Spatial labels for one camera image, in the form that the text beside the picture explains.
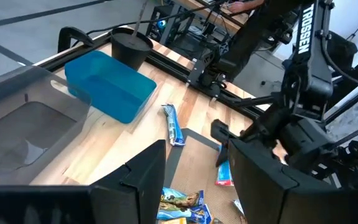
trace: blue plastic bin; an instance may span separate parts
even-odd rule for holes
[[[135,119],[157,87],[153,80],[99,51],[68,62],[65,74],[69,84],[89,93],[92,106],[124,124]]]

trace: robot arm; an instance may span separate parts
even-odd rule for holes
[[[329,150],[332,142],[318,125],[333,93],[331,71],[323,54],[331,8],[331,1],[303,1],[296,51],[285,72],[282,92],[272,97],[273,105],[251,127],[235,136],[224,131],[227,128],[222,123],[215,121],[211,126],[211,135],[227,146],[223,153],[250,224],[358,223],[358,189],[337,189],[313,175],[320,162],[337,156]],[[271,14],[258,17],[262,25],[284,10],[267,8],[265,12]],[[255,22],[245,27],[250,32],[259,30]],[[256,39],[242,35],[249,42],[237,39],[234,45],[251,51]],[[229,65],[225,60],[235,60],[236,49],[214,66]],[[272,156],[277,140],[287,150],[289,166]]]
[[[210,80],[219,74],[225,74],[226,80],[232,82],[240,71],[247,65],[250,56],[257,49],[266,30],[275,24],[282,15],[290,13],[300,4],[308,4],[314,0],[265,0],[227,43],[229,50],[223,54],[214,54],[213,60],[206,65],[207,73],[201,79]]]

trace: wire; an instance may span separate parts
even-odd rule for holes
[[[327,16],[328,16],[328,12],[329,12],[329,6],[327,5],[325,7],[325,10],[324,10],[324,21],[327,21]],[[326,34],[328,34],[328,22],[324,22],[323,24],[323,32],[325,32]],[[328,51],[327,51],[327,47],[328,47],[328,39],[326,37],[323,37],[322,38],[322,41],[321,41],[321,50],[323,51],[323,56],[324,58],[326,59],[326,62],[328,63],[328,65],[330,65],[334,70],[335,72],[338,72],[340,73],[344,78],[348,79],[349,81],[352,81],[356,84],[358,84],[358,80],[351,77],[350,75],[348,75],[347,73],[343,72],[336,64],[335,62],[333,62],[333,60],[331,59],[331,57],[329,56],[328,54]]]
[[[181,12],[181,13],[178,13],[178,14],[175,14],[175,15],[172,15],[172,16],[167,16],[167,17],[163,17],[163,18],[160,18],[160,19],[153,19],[153,20],[147,20],[147,21],[141,21],[140,23],[141,24],[145,24],[145,23],[150,23],[150,22],[158,22],[158,21],[163,21],[163,20],[166,20],[166,19],[170,19],[170,18],[174,18],[174,17],[179,17],[179,16],[182,16],[182,15],[185,15],[185,14],[189,14],[189,13],[193,13],[193,12],[196,12],[196,11],[200,11],[200,10],[203,10],[203,9],[207,9],[207,8],[210,8],[210,7],[213,7],[215,5],[218,5],[218,4],[221,4],[221,1],[217,1],[215,3],[212,3],[210,5],[207,5],[207,6],[203,6],[203,7],[199,7],[199,8],[196,8],[196,9],[192,9],[192,10],[189,10],[189,11],[186,11],[186,12]],[[136,22],[126,22],[126,23],[122,23],[122,24],[118,24],[118,25],[115,25],[115,26],[111,26],[111,27],[107,27],[107,28],[103,28],[103,29],[96,29],[96,30],[91,30],[89,32],[86,33],[86,35],[90,35],[90,34],[93,34],[95,32],[104,32],[104,31],[107,31],[107,30],[112,30],[112,29],[115,29],[115,28],[118,28],[120,26],[127,26],[127,25],[133,25],[133,24],[136,24]],[[73,46],[71,47],[74,47],[75,45],[77,45],[80,41],[77,40]]]
[[[229,35],[230,39],[232,39],[232,36],[230,35],[229,30],[227,29],[226,21],[224,20],[222,15],[219,14],[219,16],[221,16],[221,19],[222,19],[223,25],[224,25],[224,29],[226,29],[226,33]]]
[[[205,24],[209,23],[209,17],[211,16],[212,12],[213,12],[213,10],[210,9],[210,12],[209,12],[209,14],[208,14],[208,17],[207,17],[206,20],[205,20]],[[216,19],[218,18],[218,16],[219,16],[219,15],[215,16],[215,19],[214,19],[214,22],[212,23],[212,25],[215,26],[215,22],[216,22]],[[206,50],[206,48],[204,48],[204,49],[202,50],[201,55],[200,55],[200,57],[198,58],[198,60],[203,57],[205,50]]]
[[[209,20],[209,18],[211,16],[212,12],[213,12],[213,10],[210,10],[210,12],[209,12],[209,14],[207,16],[207,19],[205,20],[205,23],[208,23],[208,20]],[[218,16],[216,16],[214,21],[212,22],[213,25],[215,25],[216,19],[218,18]],[[210,48],[214,48],[217,45],[219,45],[219,44],[213,44]],[[201,52],[200,57],[202,57],[203,54],[204,54],[204,51],[205,51],[205,49],[200,49],[200,50],[185,49],[185,48],[182,48],[182,47],[179,47],[179,46],[176,46],[176,45],[174,45],[173,47],[184,51],[189,57],[192,57],[192,54],[197,54],[197,53],[200,53],[200,52]]]
[[[352,138],[358,136],[358,130],[353,132],[352,134],[342,138],[341,140],[335,142],[331,147],[330,149],[335,149],[336,147],[340,146],[341,144],[344,144],[345,142],[347,141],[350,141]]]

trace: blue snack wrapper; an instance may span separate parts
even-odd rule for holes
[[[209,208],[207,205],[203,205],[204,208],[204,222],[203,224],[212,224],[214,218],[211,215],[211,212],[209,211]]]
[[[222,163],[218,168],[218,178],[215,181],[216,185],[222,186],[234,186],[233,178],[230,172],[230,163],[226,161]]]
[[[184,146],[185,140],[179,127],[177,111],[173,105],[162,105],[165,115],[167,115],[169,143],[172,146]]]
[[[170,203],[160,202],[157,219],[172,220],[176,218],[186,218],[187,220],[196,223],[204,223],[204,208],[203,206],[193,208],[179,208],[176,205]]]
[[[177,190],[163,187],[161,202],[171,203],[181,208],[197,207],[204,204],[204,190],[185,195]]]

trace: wooden tabletop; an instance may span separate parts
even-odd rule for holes
[[[110,55],[111,45],[99,49]],[[154,50],[192,69],[191,61],[176,52],[154,42]],[[249,118],[192,89],[173,76],[143,63],[139,72],[157,83],[157,88],[142,112],[131,124],[122,124],[100,110],[91,107],[82,133],[64,149],[32,184],[91,184],[136,156],[158,139],[167,138],[167,121],[161,105],[175,105],[180,127],[190,128],[203,136],[209,135],[211,122],[220,119],[229,125],[230,131],[239,134],[252,124]],[[64,69],[56,74],[65,78]],[[65,86],[54,84],[68,93]],[[234,86],[228,89],[240,97],[253,97]]]
[[[174,0],[174,1],[176,3],[179,3],[181,6],[187,8],[187,9],[196,9],[196,8],[204,6],[196,0]],[[204,10],[199,11],[198,13],[201,14],[202,16],[204,16],[205,18],[207,18],[210,11],[211,11],[210,9],[204,9]],[[225,7],[222,7],[221,11],[226,14],[231,13]],[[248,15],[245,13],[239,14],[239,15],[233,16],[233,19],[237,20],[241,24],[245,24],[248,20]],[[228,19],[223,18],[222,15],[218,15],[216,12],[213,12],[208,20],[209,20],[209,22],[216,24],[217,26],[220,26],[223,28],[227,27],[227,30],[231,34],[235,34],[240,29],[240,27],[237,24],[231,22]]]

